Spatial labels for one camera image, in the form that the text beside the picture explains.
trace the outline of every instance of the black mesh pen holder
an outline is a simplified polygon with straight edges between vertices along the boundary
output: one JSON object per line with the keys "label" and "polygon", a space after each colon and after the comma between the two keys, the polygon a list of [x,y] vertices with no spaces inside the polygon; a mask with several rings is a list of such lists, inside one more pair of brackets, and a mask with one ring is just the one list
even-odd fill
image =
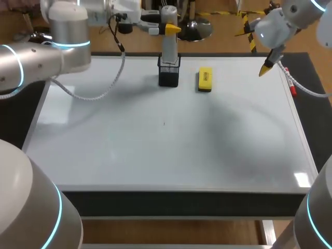
{"label": "black mesh pen holder", "polygon": [[162,61],[161,54],[158,58],[159,67],[159,86],[160,87],[177,87],[178,74],[180,71],[181,55],[179,54],[175,64],[165,63]]}

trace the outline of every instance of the table leg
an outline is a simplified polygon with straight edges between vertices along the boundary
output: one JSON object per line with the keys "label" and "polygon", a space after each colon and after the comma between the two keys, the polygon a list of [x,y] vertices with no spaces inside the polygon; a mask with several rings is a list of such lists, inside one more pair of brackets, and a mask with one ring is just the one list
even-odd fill
{"label": "table leg", "polygon": [[282,234],[275,241],[271,249],[294,249],[296,242],[293,234],[293,221],[291,221]]}

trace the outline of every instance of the whiteboard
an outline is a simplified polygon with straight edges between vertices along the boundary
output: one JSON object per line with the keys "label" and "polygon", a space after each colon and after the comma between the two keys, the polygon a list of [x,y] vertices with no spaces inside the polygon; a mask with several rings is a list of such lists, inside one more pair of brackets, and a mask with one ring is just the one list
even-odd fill
{"label": "whiteboard", "polygon": [[[240,191],[305,193],[317,176],[282,72],[265,58],[186,58],[179,86],[158,86],[157,58],[127,57],[102,101],[51,86],[26,153],[62,191]],[[78,95],[101,94],[120,66],[59,77]],[[213,89],[197,72],[213,68]]]}

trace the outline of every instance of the marker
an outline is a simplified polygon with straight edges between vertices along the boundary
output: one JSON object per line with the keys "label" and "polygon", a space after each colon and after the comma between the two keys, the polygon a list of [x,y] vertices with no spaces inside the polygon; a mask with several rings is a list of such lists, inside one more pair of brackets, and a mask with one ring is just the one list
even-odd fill
{"label": "marker", "polygon": [[290,90],[290,93],[292,94],[293,97],[296,97],[297,96],[297,92],[296,92],[296,89],[293,85],[293,82],[286,76],[286,79],[287,79],[287,83],[288,83],[288,86],[289,86],[289,90]]}

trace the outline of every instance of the wooden floor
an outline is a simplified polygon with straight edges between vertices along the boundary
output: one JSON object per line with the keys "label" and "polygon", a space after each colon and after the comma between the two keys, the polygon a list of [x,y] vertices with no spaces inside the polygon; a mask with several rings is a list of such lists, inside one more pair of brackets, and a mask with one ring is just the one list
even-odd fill
{"label": "wooden floor", "polygon": [[[269,0],[243,0],[243,10],[263,10]],[[197,0],[197,12],[233,9],[232,0]],[[234,37],[243,27],[237,16],[209,16],[213,35],[197,43],[179,41],[180,52],[250,52],[246,36]],[[18,14],[0,13],[0,44],[11,42],[12,36],[25,29]],[[35,25],[44,24],[42,19]],[[332,50],[316,41],[316,24],[302,31],[287,44],[286,52],[308,52],[326,92],[332,92]],[[93,51],[118,51],[109,31],[99,34],[91,28]],[[119,35],[128,52],[161,51],[160,37],[151,37],[137,29],[130,35]],[[257,43],[258,52],[268,49]],[[280,234],[288,222],[275,222]],[[259,244],[261,238],[254,221],[84,221],[85,243],[198,243],[198,244]]]}

